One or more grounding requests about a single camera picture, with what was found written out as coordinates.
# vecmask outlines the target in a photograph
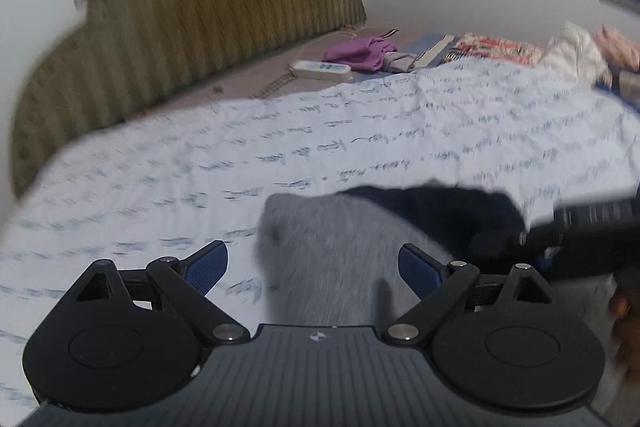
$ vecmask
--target white bedsheet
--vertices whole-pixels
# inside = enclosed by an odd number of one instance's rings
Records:
[[[506,190],[531,220],[561,198],[635,190],[639,136],[616,99],[481,59],[93,133],[43,170],[0,244],[0,424],[35,407],[24,344],[95,259],[144,267],[223,239],[229,268],[208,297],[255,330],[269,320],[253,258],[269,194],[437,178]]]

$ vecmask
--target purple cloth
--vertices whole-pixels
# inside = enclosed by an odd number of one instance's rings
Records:
[[[325,62],[338,62],[354,71],[379,71],[387,52],[396,52],[395,44],[380,37],[366,37],[342,42],[327,49],[322,56]]]

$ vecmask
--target green upholstered headboard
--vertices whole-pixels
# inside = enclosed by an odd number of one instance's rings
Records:
[[[85,24],[37,65],[18,102],[15,194],[82,134],[240,60],[364,20],[361,0],[89,0]]]

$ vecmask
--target remote control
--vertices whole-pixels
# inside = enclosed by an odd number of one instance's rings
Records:
[[[297,60],[291,65],[293,76],[314,78],[316,80],[330,80],[332,82],[349,82],[351,68],[343,64],[332,62],[315,62],[312,60]]]

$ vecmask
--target metal screw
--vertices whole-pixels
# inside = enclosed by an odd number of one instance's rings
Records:
[[[418,336],[420,331],[411,324],[394,324],[386,332],[398,341],[410,341]]]
[[[244,335],[244,328],[237,324],[220,324],[213,328],[213,336],[219,341],[236,341]]]

